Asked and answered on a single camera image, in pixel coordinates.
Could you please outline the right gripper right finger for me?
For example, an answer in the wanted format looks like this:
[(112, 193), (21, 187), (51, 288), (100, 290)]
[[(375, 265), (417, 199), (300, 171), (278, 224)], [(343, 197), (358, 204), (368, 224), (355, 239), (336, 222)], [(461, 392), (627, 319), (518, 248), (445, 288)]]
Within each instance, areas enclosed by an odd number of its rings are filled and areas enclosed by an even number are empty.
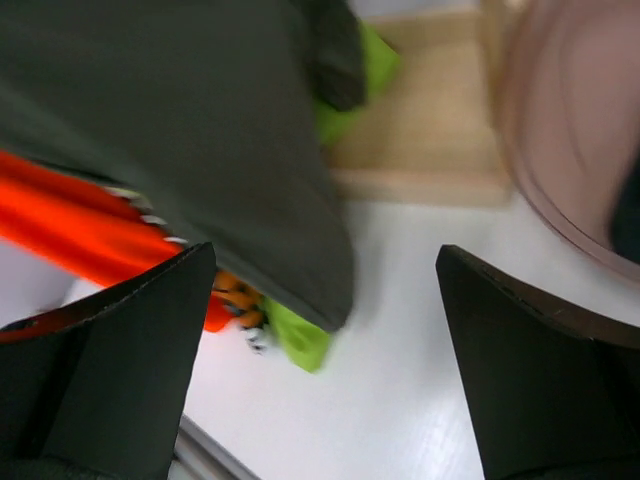
[(635, 479), (639, 330), (455, 246), (436, 271), (488, 479)]

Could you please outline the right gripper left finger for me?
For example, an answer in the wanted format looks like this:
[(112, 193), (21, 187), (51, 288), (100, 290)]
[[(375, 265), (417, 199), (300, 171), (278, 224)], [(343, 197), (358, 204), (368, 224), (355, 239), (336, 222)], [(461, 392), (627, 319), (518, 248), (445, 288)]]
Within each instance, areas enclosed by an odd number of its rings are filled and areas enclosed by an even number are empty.
[(164, 479), (216, 257), (193, 246), (1, 331), (5, 479)]

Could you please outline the navy blue shorts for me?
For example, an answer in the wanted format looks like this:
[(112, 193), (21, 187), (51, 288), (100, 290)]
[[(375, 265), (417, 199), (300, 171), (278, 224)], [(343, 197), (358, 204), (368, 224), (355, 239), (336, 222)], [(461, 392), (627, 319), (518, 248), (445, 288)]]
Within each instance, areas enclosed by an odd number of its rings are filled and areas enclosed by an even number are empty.
[(628, 177), (614, 209), (611, 243), (621, 257), (638, 264), (640, 256), (639, 171)]

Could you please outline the olive green shorts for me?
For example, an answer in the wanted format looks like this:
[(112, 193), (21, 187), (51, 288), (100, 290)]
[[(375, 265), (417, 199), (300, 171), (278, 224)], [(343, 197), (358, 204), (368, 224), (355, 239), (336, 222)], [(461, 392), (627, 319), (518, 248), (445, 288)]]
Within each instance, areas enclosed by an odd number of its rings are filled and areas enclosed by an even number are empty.
[(354, 255), (314, 120), (366, 98), (345, 1), (5, 1), (1, 146), (143, 195), (178, 238), (328, 332)]

